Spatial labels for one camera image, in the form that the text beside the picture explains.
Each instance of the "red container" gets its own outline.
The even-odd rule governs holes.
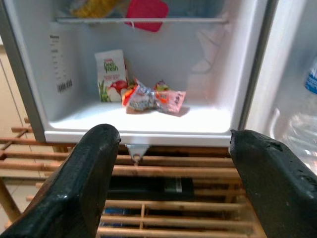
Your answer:
[[[127,18],[166,18],[168,5],[161,0],[132,0]],[[134,26],[146,31],[157,32],[162,27],[162,22],[135,22]]]

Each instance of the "packaged food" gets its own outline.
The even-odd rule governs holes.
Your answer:
[[[163,113],[179,113],[186,96],[182,91],[155,91],[137,81],[133,89],[128,90],[122,104],[136,111],[155,109]]]
[[[83,18],[102,18],[109,15],[120,0],[73,0],[72,15]]]
[[[102,102],[121,102],[128,88],[122,50],[95,54],[100,99]]]

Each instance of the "barcode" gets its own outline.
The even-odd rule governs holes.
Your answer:
[[[60,83],[57,85],[57,91],[62,93],[73,86],[73,82],[70,80],[66,81],[65,83]]]

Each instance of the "wooden rack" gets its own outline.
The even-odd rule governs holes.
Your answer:
[[[22,136],[31,127],[12,128],[17,136],[0,137],[0,169],[44,171],[49,176],[67,158],[75,146],[71,143],[41,143]],[[55,152],[8,150],[10,145],[53,146]],[[11,159],[41,159],[38,163],[17,163]],[[143,161],[135,165],[124,146],[113,175],[193,178],[192,201],[107,200],[98,229],[99,237],[147,238],[265,238],[265,234],[247,201],[240,177],[226,148],[152,147]],[[20,211],[0,179],[0,202],[10,221]]]

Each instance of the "wooden slat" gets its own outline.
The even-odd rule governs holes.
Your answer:
[[[4,152],[7,158],[18,159],[42,159],[42,160],[65,160],[68,152],[30,152],[30,151],[8,151]],[[116,164],[133,165],[129,155],[118,155]],[[160,157],[145,156],[139,165],[144,166],[171,166],[171,167],[214,167],[214,168],[233,168],[233,162],[229,158],[200,158],[200,157]]]
[[[34,196],[27,196],[27,201],[32,201]],[[247,204],[242,203],[217,203],[217,202],[183,202],[183,201],[134,201],[134,200],[107,200],[106,207],[128,208],[164,211],[198,211],[198,212],[232,212],[250,208]]]
[[[35,183],[35,187],[36,188],[41,188],[42,186],[43,186],[43,182],[37,182],[37,183]]]
[[[248,235],[234,232],[193,232],[171,230],[140,230],[128,228],[99,227],[98,234],[116,237],[156,237],[156,238],[248,238]]]
[[[237,196],[246,194],[245,190],[227,190],[227,189],[195,189],[196,196]]]
[[[45,178],[48,178],[48,177],[51,176],[52,174],[53,174],[53,172],[44,172]]]
[[[6,188],[3,180],[0,178],[0,204],[2,205],[5,213],[8,215],[11,222],[19,218],[21,212],[15,204],[11,194]]]
[[[60,160],[67,158],[69,153],[54,153],[54,152],[30,152],[30,151],[5,151],[7,158],[15,159],[38,159],[38,160]]]
[[[75,143],[38,142],[34,139],[0,137],[0,144],[4,144],[7,142],[12,142],[14,145],[41,145],[41,146],[67,146],[67,147],[73,147],[76,145]]]
[[[133,161],[129,155],[118,155],[118,164],[132,165]],[[144,166],[182,166],[182,167],[216,167],[233,168],[234,164],[230,158],[214,157],[171,157],[171,156],[144,156],[139,165]]]
[[[105,223],[123,223],[128,225],[137,225],[144,223],[147,226],[168,226],[168,227],[185,227],[185,228],[206,228],[206,229],[248,229],[253,228],[252,222],[225,221],[202,219],[199,217],[134,217],[134,216],[114,216],[103,215],[101,222]]]
[[[57,153],[68,153],[67,146],[53,146],[53,151]]]
[[[19,140],[21,139],[20,137],[23,136],[25,133],[27,132],[27,130],[21,131],[19,134],[17,134],[14,138],[9,138],[8,140],[5,140],[4,142],[0,142],[0,144],[4,144],[1,148],[1,150],[6,150],[10,145],[14,144],[14,140]]]
[[[115,165],[113,175],[121,176],[162,176],[191,178],[239,178],[235,168],[189,168],[159,166],[124,166]]]
[[[22,127],[22,126],[14,126],[11,128],[11,131],[13,133],[18,133],[18,132],[22,132],[26,130],[27,133],[33,133],[33,129],[29,126],[29,127]]]
[[[177,156],[230,157],[227,147],[151,146],[148,155],[176,154]]]
[[[61,163],[22,163],[0,161],[0,169],[4,170],[27,170],[27,171],[55,171]]]
[[[5,228],[5,229],[8,229],[11,225],[12,225],[12,222],[11,222],[11,221],[8,221],[8,222],[4,225],[4,228]]]
[[[0,169],[55,171],[60,163],[22,163],[0,161]],[[238,178],[235,168],[189,168],[189,167],[159,167],[159,166],[126,166],[115,165],[113,175],[120,176],[162,176],[191,178]]]
[[[145,216],[145,205],[142,204],[142,207],[141,207],[141,221],[140,221],[140,226],[139,226],[140,229],[143,229],[143,227],[144,227],[144,222],[143,222],[144,216]]]
[[[194,178],[193,183],[196,186],[200,185],[213,185],[213,184],[241,184],[240,178],[229,179],[229,178]]]

